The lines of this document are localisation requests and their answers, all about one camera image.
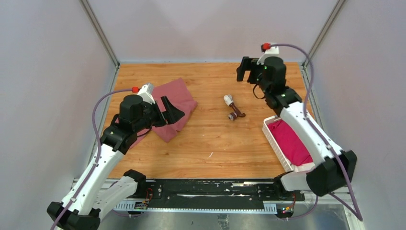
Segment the white pipe elbow fitting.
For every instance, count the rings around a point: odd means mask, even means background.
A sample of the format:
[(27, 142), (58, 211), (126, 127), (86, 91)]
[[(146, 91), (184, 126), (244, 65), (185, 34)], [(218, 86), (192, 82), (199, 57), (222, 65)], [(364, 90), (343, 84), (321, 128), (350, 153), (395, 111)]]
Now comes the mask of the white pipe elbow fitting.
[(227, 106), (230, 106), (234, 102), (233, 97), (230, 94), (225, 95), (223, 99)]

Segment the brown metal water faucet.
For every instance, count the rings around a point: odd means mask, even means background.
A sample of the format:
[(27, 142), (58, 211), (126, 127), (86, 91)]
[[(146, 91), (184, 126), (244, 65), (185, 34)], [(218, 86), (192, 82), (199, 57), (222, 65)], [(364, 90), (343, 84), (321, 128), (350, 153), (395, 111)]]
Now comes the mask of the brown metal water faucet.
[(245, 116), (246, 116), (246, 114), (245, 114), (245, 113), (242, 113), (242, 112), (235, 106), (234, 103), (231, 103), (231, 104), (229, 105), (229, 107), (233, 109), (233, 112), (231, 112), (231, 113), (228, 115), (229, 120), (234, 121), (234, 120), (236, 120), (238, 117), (245, 117)]

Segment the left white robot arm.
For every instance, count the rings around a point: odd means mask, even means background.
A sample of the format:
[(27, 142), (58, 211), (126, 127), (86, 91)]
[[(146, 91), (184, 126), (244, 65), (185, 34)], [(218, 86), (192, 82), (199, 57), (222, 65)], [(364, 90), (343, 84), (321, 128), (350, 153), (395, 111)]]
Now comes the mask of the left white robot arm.
[(149, 93), (124, 97), (116, 114), (101, 138), (97, 152), (75, 186), (60, 202), (51, 202), (47, 213), (53, 220), (51, 229), (96, 230), (106, 215), (129, 196), (146, 194), (146, 176), (128, 170), (110, 188), (101, 192), (105, 180), (137, 141), (138, 133), (152, 127), (175, 124), (185, 113), (162, 96), (164, 111), (160, 111)]

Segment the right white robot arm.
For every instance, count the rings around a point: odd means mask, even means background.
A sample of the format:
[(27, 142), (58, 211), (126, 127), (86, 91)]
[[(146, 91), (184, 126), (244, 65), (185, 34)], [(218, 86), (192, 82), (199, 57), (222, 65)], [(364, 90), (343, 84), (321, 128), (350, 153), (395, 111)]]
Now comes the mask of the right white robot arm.
[(302, 98), (286, 85), (286, 65), (279, 57), (267, 57), (263, 63), (257, 58), (243, 57), (237, 68), (237, 81), (249, 71), (248, 82), (264, 93), (267, 106), (295, 132), (310, 153), (315, 167), (307, 172), (287, 172), (275, 178), (273, 193), (286, 200), (293, 191), (311, 191), (324, 196), (350, 186), (357, 162), (356, 154), (344, 151), (321, 129), (307, 113)]

